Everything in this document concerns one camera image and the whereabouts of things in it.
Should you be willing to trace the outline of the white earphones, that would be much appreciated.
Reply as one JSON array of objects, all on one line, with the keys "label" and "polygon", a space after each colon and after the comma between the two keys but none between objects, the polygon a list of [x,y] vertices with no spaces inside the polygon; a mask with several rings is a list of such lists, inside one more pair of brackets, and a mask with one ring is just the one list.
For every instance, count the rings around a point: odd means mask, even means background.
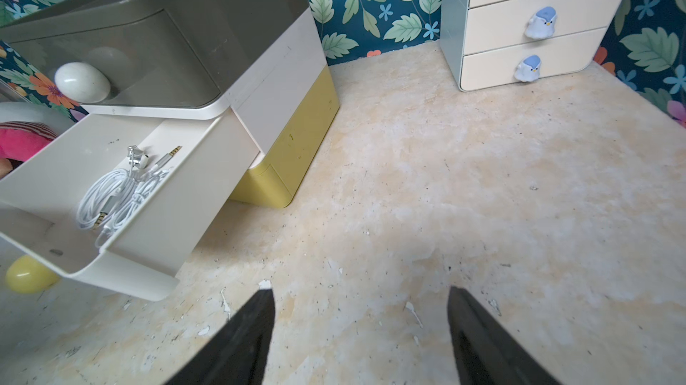
[{"label": "white earphones", "polygon": [[126,163],[100,177],[80,200],[75,221],[82,231],[95,235],[95,246],[119,231],[156,192],[171,172],[168,163],[182,148],[178,145],[150,164],[148,154],[136,145],[128,147]]}]

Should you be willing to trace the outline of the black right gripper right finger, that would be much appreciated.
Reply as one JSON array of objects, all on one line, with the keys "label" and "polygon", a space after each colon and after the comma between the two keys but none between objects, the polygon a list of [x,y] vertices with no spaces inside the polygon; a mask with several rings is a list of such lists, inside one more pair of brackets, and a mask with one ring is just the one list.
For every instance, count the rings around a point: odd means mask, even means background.
[{"label": "black right gripper right finger", "polygon": [[447,314],[462,384],[559,385],[465,288],[450,288]]}]

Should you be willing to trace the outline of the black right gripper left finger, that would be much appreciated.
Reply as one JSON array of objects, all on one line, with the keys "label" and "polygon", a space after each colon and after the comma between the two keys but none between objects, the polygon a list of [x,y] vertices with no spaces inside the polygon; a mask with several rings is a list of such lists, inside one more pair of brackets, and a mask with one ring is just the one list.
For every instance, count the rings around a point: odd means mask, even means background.
[{"label": "black right gripper left finger", "polygon": [[272,290],[259,290],[169,384],[261,384],[275,322]]}]

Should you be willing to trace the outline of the grey top drawer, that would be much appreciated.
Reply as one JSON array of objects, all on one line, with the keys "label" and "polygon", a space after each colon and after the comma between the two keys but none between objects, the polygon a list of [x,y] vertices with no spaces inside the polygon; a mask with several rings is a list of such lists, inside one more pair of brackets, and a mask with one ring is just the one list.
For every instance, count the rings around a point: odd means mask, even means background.
[{"label": "grey top drawer", "polygon": [[164,11],[114,24],[94,11],[36,13],[4,27],[1,38],[50,79],[67,63],[93,66],[111,84],[107,105],[198,109],[220,95]]}]

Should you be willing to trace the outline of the white drawer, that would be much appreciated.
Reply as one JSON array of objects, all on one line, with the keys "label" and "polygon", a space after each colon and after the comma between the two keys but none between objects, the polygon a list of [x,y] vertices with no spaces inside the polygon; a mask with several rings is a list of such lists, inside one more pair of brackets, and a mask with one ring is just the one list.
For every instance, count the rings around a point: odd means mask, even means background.
[{"label": "white drawer", "polygon": [[[76,223],[78,203],[140,147],[171,154],[168,176],[103,245]],[[1,237],[63,277],[158,301],[258,155],[233,112],[214,120],[89,115],[4,177]]]}]

